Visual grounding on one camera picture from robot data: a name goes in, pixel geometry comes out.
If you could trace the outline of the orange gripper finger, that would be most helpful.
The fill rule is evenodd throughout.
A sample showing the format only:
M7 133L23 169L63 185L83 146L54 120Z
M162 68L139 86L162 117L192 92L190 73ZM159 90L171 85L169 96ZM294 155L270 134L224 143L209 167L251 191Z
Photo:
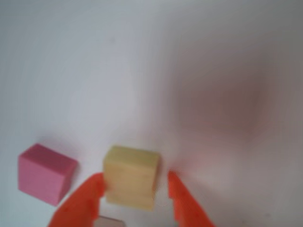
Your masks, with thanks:
M100 199L104 196L105 188L103 174L93 174L57 209L48 226L93 226L99 216Z
M214 227L177 173L168 172L168 196L173 201L174 219L180 227Z

